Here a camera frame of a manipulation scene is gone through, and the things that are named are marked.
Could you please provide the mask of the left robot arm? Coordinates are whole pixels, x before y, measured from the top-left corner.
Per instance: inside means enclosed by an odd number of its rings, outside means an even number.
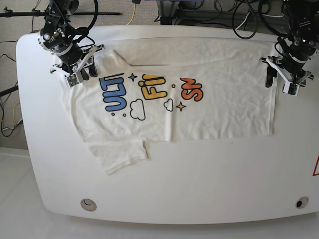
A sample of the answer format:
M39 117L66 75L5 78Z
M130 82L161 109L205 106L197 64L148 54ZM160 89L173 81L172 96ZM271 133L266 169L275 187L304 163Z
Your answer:
M282 17L288 23L288 32L280 33L272 28L264 19L262 5L258 5L258 15L264 26L277 35L274 47L280 45L279 56L261 58L267 64L265 86L271 87L273 79L280 75L284 83L283 92L297 95L299 87L306 86L306 79L314 79L311 72L303 66L319 49L319 2L317 0L284 0L282 1Z

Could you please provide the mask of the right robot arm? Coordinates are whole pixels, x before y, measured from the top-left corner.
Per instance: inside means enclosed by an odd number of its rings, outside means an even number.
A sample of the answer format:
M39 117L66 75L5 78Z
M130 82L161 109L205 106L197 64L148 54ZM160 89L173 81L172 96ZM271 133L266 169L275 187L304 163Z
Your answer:
M59 60L50 73L62 73L70 87L98 76L94 54L104 48L88 36L98 17L98 2L94 1L93 19L88 27L74 28L69 23L77 8L77 0L51 0L45 10L45 25L38 33L38 43Z

